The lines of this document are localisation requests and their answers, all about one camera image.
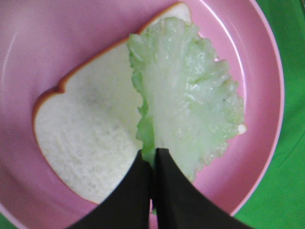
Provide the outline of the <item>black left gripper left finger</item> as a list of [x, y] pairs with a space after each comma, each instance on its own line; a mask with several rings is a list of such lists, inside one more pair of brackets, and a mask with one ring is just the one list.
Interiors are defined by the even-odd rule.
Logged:
[[70, 229], [148, 229], [150, 165], [141, 151], [116, 189]]

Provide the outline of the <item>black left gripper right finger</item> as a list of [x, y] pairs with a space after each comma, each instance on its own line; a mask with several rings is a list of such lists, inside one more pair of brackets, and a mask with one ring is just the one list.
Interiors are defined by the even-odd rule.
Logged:
[[160, 229], [247, 229], [203, 196], [183, 175], [169, 150], [155, 155], [155, 206]]

